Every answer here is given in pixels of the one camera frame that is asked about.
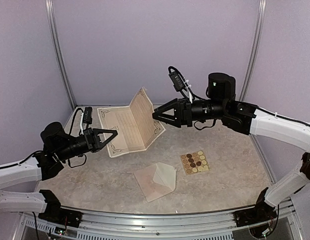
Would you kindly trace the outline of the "beige lined letter paper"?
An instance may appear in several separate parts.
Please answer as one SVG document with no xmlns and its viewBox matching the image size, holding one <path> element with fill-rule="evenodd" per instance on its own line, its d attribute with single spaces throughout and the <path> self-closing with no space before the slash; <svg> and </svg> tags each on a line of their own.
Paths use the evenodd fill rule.
<svg viewBox="0 0 310 240">
<path fill-rule="evenodd" d="M 169 192 L 176 189 L 176 169 L 166 163 L 158 162 L 155 164 L 155 172 L 153 174 L 153 182 L 168 188 Z"/>
</svg>

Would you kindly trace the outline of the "translucent pink envelope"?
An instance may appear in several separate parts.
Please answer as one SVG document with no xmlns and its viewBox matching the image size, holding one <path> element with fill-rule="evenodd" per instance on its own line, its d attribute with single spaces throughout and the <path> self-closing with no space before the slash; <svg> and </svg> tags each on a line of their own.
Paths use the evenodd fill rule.
<svg viewBox="0 0 310 240">
<path fill-rule="evenodd" d="M 136 170 L 133 174 L 148 203 L 176 189 L 176 169 L 166 163 L 158 162 Z"/>
</svg>

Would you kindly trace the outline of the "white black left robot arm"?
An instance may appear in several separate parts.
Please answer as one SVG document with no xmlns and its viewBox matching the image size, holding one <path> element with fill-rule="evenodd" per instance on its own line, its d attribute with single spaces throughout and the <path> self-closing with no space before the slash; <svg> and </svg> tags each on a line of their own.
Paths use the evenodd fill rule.
<svg viewBox="0 0 310 240">
<path fill-rule="evenodd" d="M 116 130 L 87 128 L 75 137 L 60 122 L 50 123 L 40 134 L 43 149 L 23 160 L 0 165 L 0 213 L 34 212 L 58 223 L 65 218 L 61 203 L 50 190 L 11 192 L 6 188 L 33 181 L 46 181 L 58 175 L 67 160 L 102 150 L 117 136 Z"/>
</svg>

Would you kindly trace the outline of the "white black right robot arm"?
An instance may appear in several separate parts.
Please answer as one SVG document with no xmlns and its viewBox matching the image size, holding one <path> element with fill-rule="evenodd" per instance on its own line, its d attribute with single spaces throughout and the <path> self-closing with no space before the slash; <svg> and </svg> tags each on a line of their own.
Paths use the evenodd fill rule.
<svg viewBox="0 0 310 240">
<path fill-rule="evenodd" d="M 156 108 L 152 117 L 177 128 L 192 127 L 196 122 L 206 120 L 220 120 L 237 133 L 268 137 L 304 150 L 302 163 L 260 194 L 250 216 L 255 222 L 261 222 L 282 200 L 310 183 L 310 123 L 236 101 L 235 87 L 234 77 L 220 72 L 210 73 L 207 99 L 176 98 Z"/>
</svg>

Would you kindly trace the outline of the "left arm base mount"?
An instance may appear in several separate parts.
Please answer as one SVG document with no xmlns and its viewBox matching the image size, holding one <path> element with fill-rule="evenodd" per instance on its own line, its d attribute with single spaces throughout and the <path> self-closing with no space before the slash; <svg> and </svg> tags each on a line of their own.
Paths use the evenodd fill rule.
<svg viewBox="0 0 310 240">
<path fill-rule="evenodd" d="M 38 214 L 41 220 L 66 227 L 79 228 L 83 216 L 80 211 L 61 207 L 60 201 L 50 190 L 41 189 L 39 193 L 43 195 L 46 203 L 44 212 Z"/>
</svg>

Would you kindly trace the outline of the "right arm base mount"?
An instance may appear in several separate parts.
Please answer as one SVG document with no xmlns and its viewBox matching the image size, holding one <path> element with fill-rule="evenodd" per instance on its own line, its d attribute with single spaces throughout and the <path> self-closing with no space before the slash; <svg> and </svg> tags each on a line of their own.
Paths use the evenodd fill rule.
<svg viewBox="0 0 310 240">
<path fill-rule="evenodd" d="M 267 190 L 268 187 L 261 191 L 254 207 L 237 210 L 233 213 L 237 227 L 254 225 L 278 217 L 275 207 L 270 206 L 265 202 Z"/>
</svg>

